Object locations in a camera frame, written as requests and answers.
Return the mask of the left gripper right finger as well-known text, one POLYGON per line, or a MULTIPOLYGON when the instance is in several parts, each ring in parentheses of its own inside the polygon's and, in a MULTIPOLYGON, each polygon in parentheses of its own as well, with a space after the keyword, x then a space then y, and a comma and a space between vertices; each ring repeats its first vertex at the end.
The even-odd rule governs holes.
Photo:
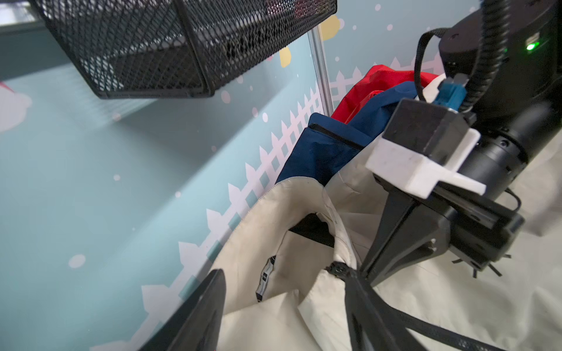
POLYGON ((355 270, 345 275, 345 310, 353 350, 423 350, 390 306, 355 270))

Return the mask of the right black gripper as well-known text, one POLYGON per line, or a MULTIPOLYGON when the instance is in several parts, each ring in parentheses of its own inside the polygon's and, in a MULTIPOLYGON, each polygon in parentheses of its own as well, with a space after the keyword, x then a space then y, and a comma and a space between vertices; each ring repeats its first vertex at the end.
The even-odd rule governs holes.
POLYGON ((393 188, 389 191, 373 243, 360 271, 376 286, 409 266, 450 250, 475 270, 504 258, 525 219, 516 210, 453 187, 438 185, 433 195, 457 214, 449 221, 393 188))

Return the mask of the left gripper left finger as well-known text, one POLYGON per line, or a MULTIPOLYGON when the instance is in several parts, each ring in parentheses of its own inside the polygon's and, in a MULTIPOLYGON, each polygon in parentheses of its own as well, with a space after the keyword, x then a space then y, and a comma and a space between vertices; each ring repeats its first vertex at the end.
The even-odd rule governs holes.
POLYGON ((223 270, 209 272, 190 298, 140 350, 215 350, 219 340, 225 295, 226 281, 223 270))

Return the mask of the cream beige jacket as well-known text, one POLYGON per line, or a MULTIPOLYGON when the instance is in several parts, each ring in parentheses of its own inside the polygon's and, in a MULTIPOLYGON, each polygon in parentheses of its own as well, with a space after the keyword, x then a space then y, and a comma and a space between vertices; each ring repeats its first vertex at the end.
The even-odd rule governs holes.
MULTIPOLYGON (((327 185, 293 177, 250 209, 218 254, 225 274, 220 350, 349 350, 344 283, 361 264, 386 192, 359 152, 327 185)), ((561 349, 561 137, 512 186, 525 224, 508 257, 474 275, 448 252, 376 287, 390 306, 504 350, 561 349)))

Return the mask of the navy blue jacket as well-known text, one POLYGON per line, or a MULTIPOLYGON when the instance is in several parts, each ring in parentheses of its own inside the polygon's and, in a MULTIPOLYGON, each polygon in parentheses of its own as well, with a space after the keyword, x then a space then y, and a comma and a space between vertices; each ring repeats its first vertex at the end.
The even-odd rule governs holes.
POLYGON ((285 162, 277 182, 301 176, 314 178, 326 185, 385 130, 402 99, 416 96, 414 83, 401 83, 371 98, 348 124, 314 113, 285 162))

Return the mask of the red jacket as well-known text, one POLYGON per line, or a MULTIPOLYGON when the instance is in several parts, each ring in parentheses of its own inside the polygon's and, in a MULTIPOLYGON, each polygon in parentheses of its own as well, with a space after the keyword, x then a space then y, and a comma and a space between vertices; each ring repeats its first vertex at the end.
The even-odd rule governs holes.
POLYGON ((348 124, 371 98, 405 82, 414 82, 413 70, 393 70, 384 65, 373 66, 344 96, 331 118, 348 124))

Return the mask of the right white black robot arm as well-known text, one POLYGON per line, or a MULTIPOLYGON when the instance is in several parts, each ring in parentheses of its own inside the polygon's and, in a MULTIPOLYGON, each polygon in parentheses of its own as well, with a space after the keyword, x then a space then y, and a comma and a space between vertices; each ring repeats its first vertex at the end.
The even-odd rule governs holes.
POLYGON ((481 271, 513 244, 524 219, 497 199, 561 130, 560 1, 483 1, 424 33, 414 83, 366 164, 388 194, 371 285, 447 251, 481 271))

